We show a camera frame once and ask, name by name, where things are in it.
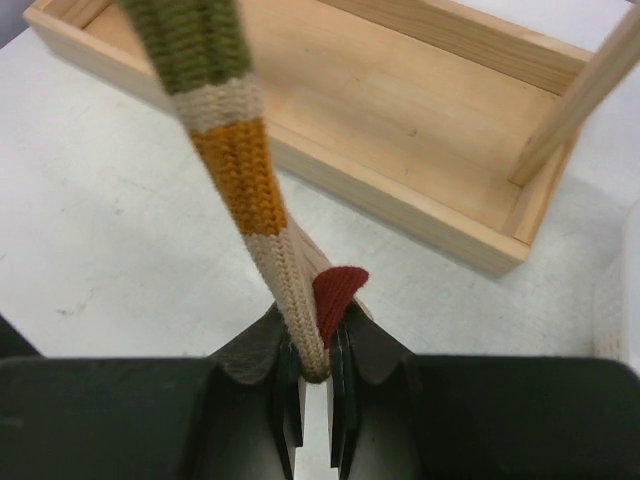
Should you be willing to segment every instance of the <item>crocheted strap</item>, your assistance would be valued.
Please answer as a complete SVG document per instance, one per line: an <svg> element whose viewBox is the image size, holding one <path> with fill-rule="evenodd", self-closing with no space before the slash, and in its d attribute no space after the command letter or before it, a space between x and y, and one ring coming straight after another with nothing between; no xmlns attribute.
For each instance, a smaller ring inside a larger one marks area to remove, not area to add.
<svg viewBox="0 0 640 480"><path fill-rule="evenodd" d="M261 91L234 0L120 4L275 297L305 378L323 381L329 355L316 320L315 275L274 175Z"/></svg>

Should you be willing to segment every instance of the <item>wooden box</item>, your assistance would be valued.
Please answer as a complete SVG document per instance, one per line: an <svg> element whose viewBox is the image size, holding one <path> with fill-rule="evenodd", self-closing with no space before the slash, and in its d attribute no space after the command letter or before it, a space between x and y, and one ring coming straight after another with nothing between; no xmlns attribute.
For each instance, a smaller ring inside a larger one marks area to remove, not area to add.
<svg viewBox="0 0 640 480"><path fill-rule="evenodd" d="M575 130L524 186L513 169L590 53L448 0L241 4L280 166L486 271L526 259ZM110 0L25 17L59 56L171 109Z"/></svg>

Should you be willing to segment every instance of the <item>wooden dowel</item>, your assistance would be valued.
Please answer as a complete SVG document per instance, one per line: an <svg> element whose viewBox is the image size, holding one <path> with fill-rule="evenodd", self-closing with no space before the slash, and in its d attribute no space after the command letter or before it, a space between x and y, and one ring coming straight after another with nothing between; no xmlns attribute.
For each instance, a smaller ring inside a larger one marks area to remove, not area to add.
<svg viewBox="0 0 640 480"><path fill-rule="evenodd" d="M640 60L640 3L622 19L524 145L509 180L526 185Z"/></svg>

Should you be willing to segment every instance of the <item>white table surface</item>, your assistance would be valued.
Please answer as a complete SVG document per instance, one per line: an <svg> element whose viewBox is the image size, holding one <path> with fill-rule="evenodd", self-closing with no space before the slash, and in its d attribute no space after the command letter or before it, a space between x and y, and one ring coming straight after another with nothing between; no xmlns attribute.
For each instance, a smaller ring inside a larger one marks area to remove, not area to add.
<svg viewBox="0 0 640 480"><path fill-rule="evenodd" d="M623 0L466 0L595 49ZM594 113L529 261L488 278L288 174L294 215L417 352L588 355L594 282L640 197L640 71ZM54 58L0 50L0 311L49 356L205 355L271 296L176 121ZM296 478L336 478L311 388Z"/></svg>

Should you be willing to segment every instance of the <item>knitted tube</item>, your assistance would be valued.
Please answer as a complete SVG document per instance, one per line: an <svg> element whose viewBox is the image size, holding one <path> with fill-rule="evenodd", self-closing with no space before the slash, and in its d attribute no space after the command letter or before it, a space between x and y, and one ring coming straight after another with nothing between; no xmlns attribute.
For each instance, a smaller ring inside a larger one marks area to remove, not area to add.
<svg viewBox="0 0 640 480"><path fill-rule="evenodd" d="M234 0L120 0L298 349L329 375L312 278L273 173L262 97Z"/></svg>

